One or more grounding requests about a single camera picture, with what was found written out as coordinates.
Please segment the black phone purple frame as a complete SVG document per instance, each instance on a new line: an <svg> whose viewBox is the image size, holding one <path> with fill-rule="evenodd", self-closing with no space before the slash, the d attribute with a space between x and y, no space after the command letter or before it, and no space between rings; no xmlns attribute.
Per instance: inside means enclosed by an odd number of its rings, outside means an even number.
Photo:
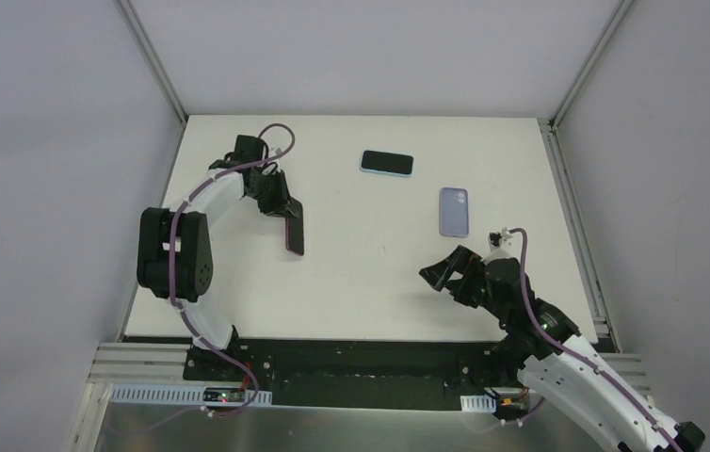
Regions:
<svg viewBox="0 0 710 452"><path fill-rule="evenodd" d="M286 218L284 225L286 249L297 256L303 256L305 254L304 213L302 219Z"/></svg>

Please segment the lavender phone case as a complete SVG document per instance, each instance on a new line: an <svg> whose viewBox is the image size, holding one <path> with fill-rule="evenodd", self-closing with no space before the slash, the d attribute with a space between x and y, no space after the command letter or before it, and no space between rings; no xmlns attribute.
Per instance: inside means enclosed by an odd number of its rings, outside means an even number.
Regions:
<svg viewBox="0 0 710 452"><path fill-rule="evenodd" d="M469 235L469 198L463 188L443 187L439 192L439 233L446 237Z"/></svg>

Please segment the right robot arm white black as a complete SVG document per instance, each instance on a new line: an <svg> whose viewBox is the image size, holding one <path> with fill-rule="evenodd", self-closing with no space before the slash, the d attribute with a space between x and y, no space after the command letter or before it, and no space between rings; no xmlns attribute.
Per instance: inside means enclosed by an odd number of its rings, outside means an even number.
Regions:
<svg viewBox="0 0 710 452"><path fill-rule="evenodd" d="M602 358L573 321L535 295L523 258L501 250L482 257L458 246L419 275L432 289L498 320L506 335L487 356L495 381L533 390L605 449L702 448L706 436L695 423L657 409Z"/></svg>

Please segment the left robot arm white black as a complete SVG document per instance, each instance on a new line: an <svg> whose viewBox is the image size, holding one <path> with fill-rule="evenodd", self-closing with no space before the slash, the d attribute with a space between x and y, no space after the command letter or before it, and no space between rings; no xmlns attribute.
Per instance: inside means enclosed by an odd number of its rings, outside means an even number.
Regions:
<svg viewBox="0 0 710 452"><path fill-rule="evenodd" d="M243 356L229 347L237 332L212 291L211 230L236 203L251 198L263 215L283 219L286 249L304 254L303 206L278 164L283 154L269 149L263 135L240 135L184 197L140 216L137 283L179 313L196 347L211 350L206 366L220 380L241 373Z"/></svg>

